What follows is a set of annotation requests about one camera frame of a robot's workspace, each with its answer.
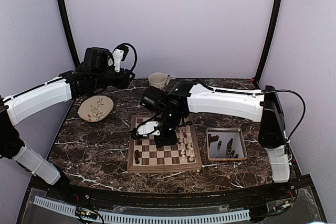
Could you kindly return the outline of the dark chess piece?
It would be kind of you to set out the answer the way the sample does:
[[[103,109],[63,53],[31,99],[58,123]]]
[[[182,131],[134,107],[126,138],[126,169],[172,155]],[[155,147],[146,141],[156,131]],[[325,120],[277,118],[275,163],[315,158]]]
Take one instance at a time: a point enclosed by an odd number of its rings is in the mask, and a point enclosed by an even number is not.
[[[134,151],[134,157],[135,158],[140,158],[140,151],[139,150]]]

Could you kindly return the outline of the dark chess piece corner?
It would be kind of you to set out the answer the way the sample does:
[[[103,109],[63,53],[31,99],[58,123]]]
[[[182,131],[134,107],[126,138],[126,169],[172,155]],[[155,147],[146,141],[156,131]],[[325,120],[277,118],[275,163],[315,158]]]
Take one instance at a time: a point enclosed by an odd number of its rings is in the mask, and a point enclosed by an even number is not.
[[[138,157],[135,157],[134,160],[135,160],[135,163],[136,163],[136,164],[139,164],[139,163],[140,163],[140,160],[139,160]]]

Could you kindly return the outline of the metal tray with wooden rim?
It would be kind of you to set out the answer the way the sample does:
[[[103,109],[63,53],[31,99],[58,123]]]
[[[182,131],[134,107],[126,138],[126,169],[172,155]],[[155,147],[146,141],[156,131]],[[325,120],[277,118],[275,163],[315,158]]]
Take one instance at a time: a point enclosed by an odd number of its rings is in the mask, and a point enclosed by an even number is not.
[[[240,128],[208,128],[206,131],[208,159],[217,162],[247,159],[243,132]]]

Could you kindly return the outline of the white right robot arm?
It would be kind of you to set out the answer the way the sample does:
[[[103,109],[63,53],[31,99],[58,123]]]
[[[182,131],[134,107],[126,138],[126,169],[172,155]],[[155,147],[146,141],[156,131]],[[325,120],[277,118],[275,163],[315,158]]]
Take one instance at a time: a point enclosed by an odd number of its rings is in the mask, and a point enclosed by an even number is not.
[[[236,116],[260,124],[258,143],[267,151],[272,180],[268,195],[280,199],[288,191],[290,161],[283,110],[273,86],[265,90],[210,87],[199,81],[179,81],[169,91],[149,87],[141,104],[155,113],[132,131],[134,139],[154,135],[158,147],[177,143],[176,128],[190,113]]]

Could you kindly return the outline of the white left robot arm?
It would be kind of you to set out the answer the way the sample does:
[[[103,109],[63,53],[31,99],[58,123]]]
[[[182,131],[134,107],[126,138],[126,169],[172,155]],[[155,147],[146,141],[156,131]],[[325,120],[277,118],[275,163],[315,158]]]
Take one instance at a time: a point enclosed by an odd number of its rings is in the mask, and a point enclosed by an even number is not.
[[[54,186],[53,191],[61,200],[71,200],[74,189],[64,181],[67,177],[21,138],[18,127],[59,104],[94,95],[108,87],[126,89],[135,77],[137,61],[135,47],[127,42],[117,45],[113,50],[89,47],[83,62],[74,70],[1,98],[1,157],[15,161]]]

